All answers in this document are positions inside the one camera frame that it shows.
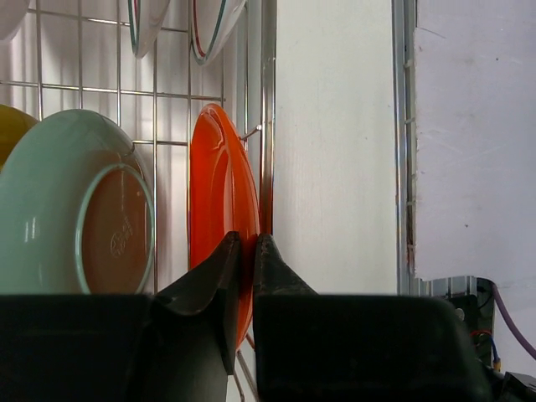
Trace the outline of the yellow plate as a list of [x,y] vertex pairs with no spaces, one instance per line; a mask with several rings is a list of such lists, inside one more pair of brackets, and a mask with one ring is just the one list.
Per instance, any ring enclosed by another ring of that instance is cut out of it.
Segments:
[[39,120],[19,109],[7,105],[0,106],[1,168],[21,138],[38,123]]

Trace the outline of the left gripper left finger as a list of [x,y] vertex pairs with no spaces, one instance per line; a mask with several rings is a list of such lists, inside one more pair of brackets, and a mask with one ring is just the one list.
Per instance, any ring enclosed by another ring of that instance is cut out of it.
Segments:
[[160,291],[152,317],[152,401],[224,401],[235,363],[241,243],[224,236],[196,268]]

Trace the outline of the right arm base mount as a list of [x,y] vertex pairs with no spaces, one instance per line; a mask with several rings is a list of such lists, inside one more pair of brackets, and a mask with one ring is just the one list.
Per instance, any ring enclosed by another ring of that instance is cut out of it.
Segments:
[[447,293],[458,317],[470,333],[477,358],[495,401],[534,401],[535,377],[502,371],[501,354],[494,333],[495,316],[505,311],[497,286],[474,277],[453,279]]

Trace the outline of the teal plate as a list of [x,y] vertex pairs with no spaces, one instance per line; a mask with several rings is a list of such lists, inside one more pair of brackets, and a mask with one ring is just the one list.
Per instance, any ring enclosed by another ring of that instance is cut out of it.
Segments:
[[153,266],[152,187],[131,138],[109,118],[46,117],[1,172],[3,294],[135,294]]

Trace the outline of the orange plate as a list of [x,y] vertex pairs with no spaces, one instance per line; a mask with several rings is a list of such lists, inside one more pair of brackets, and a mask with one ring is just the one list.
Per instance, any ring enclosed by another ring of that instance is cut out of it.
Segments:
[[234,123],[224,109],[203,107],[190,146],[190,267],[206,260],[230,231],[240,235],[237,348],[253,314],[255,247],[260,234],[255,180]]

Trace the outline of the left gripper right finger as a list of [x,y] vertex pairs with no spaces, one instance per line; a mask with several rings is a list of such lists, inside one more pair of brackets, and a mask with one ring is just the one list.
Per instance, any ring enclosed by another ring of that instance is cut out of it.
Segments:
[[449,302],[316,293],[268,234],[255,251],[253,330],[263,401],[492,399]]

